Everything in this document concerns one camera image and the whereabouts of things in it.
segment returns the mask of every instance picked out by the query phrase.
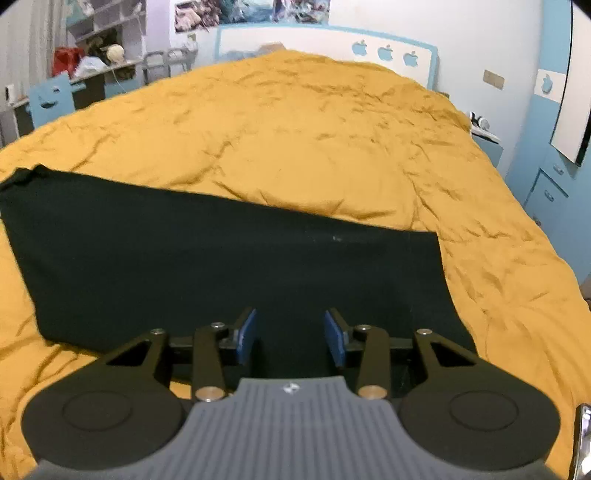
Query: poster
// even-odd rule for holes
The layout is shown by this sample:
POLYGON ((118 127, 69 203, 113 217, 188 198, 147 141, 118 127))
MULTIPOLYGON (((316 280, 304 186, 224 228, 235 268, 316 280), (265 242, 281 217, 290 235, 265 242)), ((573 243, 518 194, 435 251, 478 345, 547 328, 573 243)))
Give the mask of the poster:
POLYGON ((223 24, 275 22, 326 24, 330 0, 191 0, 175 5, 177 33, 223 24))

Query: ribbed rubber surface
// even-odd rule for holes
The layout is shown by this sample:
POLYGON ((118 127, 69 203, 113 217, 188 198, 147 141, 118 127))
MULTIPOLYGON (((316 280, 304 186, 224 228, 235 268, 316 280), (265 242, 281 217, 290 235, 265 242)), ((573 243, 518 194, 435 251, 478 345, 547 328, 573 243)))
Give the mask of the ribbed rubber surface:
POLYGON ((242 380, 236 394, 196 404, 161 451, 123 468, 78 472, 48 462, 30 480, 556 480, 542 461, 475 472, 418 447, 390 403, 363 400, 342 377, 242 380))

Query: chair back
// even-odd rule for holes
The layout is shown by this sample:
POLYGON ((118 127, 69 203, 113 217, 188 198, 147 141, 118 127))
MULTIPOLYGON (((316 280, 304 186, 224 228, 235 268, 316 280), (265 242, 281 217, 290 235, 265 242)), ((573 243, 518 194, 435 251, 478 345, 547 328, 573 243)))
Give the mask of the chair back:
POLYGON ((63 72, 31 87, 29 108, 35 128, 76 111, 68 74, 63 72))

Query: yellow duvet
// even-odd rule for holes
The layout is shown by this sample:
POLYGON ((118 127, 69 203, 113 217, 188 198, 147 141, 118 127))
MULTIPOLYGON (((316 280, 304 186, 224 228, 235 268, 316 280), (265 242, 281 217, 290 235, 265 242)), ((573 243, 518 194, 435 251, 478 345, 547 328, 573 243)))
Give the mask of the yellow duvet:
MULTIPOLYGON (((548 465, 565 478, 574 410, 591 401, 591 314, 571 269, 468 132, 446 98, 389 70, 280 51, 46 125, 0 152, 0 180, 42 163, 437 232, 447 285, 479 355, 560 410, 548 465)), ((20 431, 28 399, 92 357, 38 334, 3 228, 0 286, 0 474, 12 480, 35 465, 20 431)))

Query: apple-shaped cutout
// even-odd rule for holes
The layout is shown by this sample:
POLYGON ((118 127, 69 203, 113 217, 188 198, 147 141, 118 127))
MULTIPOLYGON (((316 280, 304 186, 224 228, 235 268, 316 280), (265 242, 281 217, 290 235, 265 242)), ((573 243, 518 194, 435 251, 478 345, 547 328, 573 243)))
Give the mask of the apple-shaped cutout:
POLYGON ((383 61, 391 61, 392 60, 392 49, 390 45, 386 45, 386 47, 378 48, 378 57, 380 60, 383 61))
POLYGON ((362 57, 365 57, 368 54, 367 47, 368 46, 365 44, 365 40, 362 40, 361 42, 354 43, 351 46, 351 50, 353 50, 355 55, 361 55, 362 57))
POLYGON ((544 81, 542 82, 542 92, 544 92, 545 95, 548 95, 552 91, 553 86, 554 82, 550 78, 550 75, 546 74, 544 81))
POLYGON ((417 63, 417 56, 415 55, 415 51, 413 50, 411 53, 405 53, 402 59, 404 60, 404 64, 407 67, 416 67, 418 66, 417 63))

